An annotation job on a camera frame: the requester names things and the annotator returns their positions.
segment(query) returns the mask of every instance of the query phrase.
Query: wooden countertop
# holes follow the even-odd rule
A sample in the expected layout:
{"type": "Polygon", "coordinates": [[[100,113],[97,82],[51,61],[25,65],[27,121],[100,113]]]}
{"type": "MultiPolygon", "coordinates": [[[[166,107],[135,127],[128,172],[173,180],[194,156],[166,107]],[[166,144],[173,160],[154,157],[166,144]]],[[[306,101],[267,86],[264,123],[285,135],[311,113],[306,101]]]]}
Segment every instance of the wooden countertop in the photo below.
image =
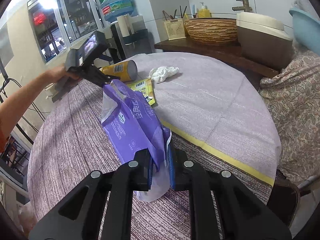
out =
{"type": "Polygon", "coordinates": [[[243,57],[241,55],[240,45],[211,46],[193,41],[190,37],[187,37],[185,39],[161,41],[155,44],[155,49],[189,52],[214,57],[227,64],[233,64],[241,69],[250,70],[268,78],[273,78],[279,74],[279,71],[277,70],[243,57]]]}

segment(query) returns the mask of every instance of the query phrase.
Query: crumpled tissue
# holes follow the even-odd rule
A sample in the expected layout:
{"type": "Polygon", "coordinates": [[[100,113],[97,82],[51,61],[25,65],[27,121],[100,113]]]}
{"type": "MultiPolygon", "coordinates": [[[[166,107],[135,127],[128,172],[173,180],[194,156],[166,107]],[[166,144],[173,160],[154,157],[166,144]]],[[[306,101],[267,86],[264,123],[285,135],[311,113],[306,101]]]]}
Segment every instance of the crumpled tissue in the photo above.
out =
{"type": "Polygon", "coordinates": [[[151,69],[148,78],[151,78],[156,83],[163,82],[167,77],[171,77],[179,73],[179,68],[162,66],[158,68],[151,69]]]}

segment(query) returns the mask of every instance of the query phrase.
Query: yellow stripe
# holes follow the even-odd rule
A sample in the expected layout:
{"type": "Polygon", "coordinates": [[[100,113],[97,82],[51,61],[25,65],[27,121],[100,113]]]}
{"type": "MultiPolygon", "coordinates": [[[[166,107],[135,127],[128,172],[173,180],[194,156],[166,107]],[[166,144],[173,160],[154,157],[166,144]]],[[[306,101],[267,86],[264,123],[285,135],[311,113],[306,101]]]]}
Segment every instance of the yellow stripe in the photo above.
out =
{"type": "Polygon", "coordinates": [[[252,168],[251,166],[242,163],[241,161],[238,161],[229,155],[226,155],[225,153],[213,148],[212,146],[206,144],[204,141],[200,141],[197,138],[185,133],[184,131],[181,131],[180,129],[176,128],[175,126],[169,124],[166,121],[161,120],[162,124],[168,128],[171,129],[172,132],[180,135],[182,138],[186,139],[187,141],[191,142],[192,144],[199,146],[201,149],[205,150],[206,152],[209,152],[210,154],[218,157],[219,159],[230,163],[231,165],[249,173],[250,175],[256,177],[257,179],[262,180],[263,182],[266,182],[273,186],[275,180],[273,178],[270,178],[267,175],[264,175],[263,173],[257,171],[256,169],[252,168]]]}

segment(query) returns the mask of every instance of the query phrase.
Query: round table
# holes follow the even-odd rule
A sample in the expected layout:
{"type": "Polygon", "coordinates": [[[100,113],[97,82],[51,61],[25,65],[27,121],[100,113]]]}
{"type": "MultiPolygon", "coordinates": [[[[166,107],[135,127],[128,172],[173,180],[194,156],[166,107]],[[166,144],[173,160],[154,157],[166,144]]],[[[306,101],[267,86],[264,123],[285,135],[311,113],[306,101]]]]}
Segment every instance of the round table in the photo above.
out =
{"type": "MultiPolygon", "coordinates": [[[[180,68],[180,73],[154,84],[155,111],[172,126],[175,147],[208,170],[230,170],[267,203],[280,141],[266,106],[245,76],[219,60],[189,53],[132,59],[137,80],[153,67],[180,68]]],[[[102,88],[81,81],[42,125],[28,167],[30,200],[38,219],[91,171],[120,166],[100,124],[102,94],[102,88]]],[[[190,239],[188,193],[169,190],[151,203],[134,197],[131,229],[131,239],[190,239]]]]}

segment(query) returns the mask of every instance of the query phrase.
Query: metal screw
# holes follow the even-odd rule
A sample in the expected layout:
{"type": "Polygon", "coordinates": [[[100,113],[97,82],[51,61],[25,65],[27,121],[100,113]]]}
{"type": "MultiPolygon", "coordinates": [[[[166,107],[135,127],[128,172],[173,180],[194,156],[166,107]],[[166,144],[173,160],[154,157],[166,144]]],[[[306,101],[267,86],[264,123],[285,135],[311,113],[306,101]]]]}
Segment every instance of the metal screw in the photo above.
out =
{"type": "Polygon", "coordinates": [[[94,178],[94,179],[100,177],[100,175],[101,175],[101,172],[100,172],[100,171],[93,171],[93,172],[91,172],[91,177],[94,178]]]}
{"type": "Polygon", "coordinates": [[[222,175],[222,177],[229,178],[231,176],[231,172],[225,170],[225,171],[221,172],[221,175],[222,175]]]}
{"type": "Polygon", "coordinates": [[[130,161],[130,162],[128,163],[129,167],[131,167],[131,168],[137,167],[138,164],[139,164],[139,163],[138,163],[137,161],[130,161]]]}
{"type": "Polygon", "coordinates": [[[193,166],[193,162],[192,161],[185,161],[183,163],[183,165],[186,166],[186,167],[192,167],[193,166]]]}

